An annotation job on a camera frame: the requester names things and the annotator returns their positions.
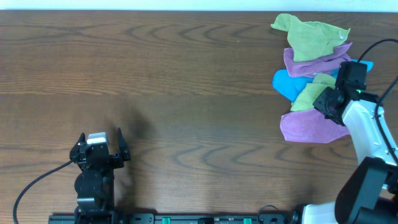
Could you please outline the purple microfiber cloth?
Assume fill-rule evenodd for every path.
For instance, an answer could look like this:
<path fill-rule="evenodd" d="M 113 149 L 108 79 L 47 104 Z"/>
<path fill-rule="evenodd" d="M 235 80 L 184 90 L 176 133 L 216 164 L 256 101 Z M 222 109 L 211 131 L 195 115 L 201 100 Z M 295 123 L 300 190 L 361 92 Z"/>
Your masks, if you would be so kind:
<path fill-rule="evenodd" d="M 280 130 L 284 139 L 290 142 L 324 144 L 349 135 L 347 127 L 325 119 L 316 109 L 282 115 Z"/>

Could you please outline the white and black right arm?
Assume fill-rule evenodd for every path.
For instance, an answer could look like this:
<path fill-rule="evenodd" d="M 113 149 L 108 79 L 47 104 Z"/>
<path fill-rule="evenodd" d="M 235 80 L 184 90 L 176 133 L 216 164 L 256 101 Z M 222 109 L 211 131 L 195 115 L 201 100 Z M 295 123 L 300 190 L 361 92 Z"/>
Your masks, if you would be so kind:
<path fill-rule="evenodd" d="M 359 166 L 334 202 L 303 207 L 301 223 L 397 223 L 397 145 L 381 101 L 358 86 L 327 88 L 315 109 L 351 135 Z"/>

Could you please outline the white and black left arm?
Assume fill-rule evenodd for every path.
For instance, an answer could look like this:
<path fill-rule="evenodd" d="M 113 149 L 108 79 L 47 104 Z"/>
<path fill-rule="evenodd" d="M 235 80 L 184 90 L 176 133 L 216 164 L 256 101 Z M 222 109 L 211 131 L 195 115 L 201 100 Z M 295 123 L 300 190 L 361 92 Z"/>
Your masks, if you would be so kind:
<path fill-rule="evenodd" d="M 81 170 L 75 180 L 78 207 L 75 223 L 116 224 L 122 218 L 114 206 L 114 170 L 124 167 L 131 154 L 118 129 L 119 152 L 109 153 L 105 132 L 86 136 L 81 133 L 70 151 L 70 159 Z"/>

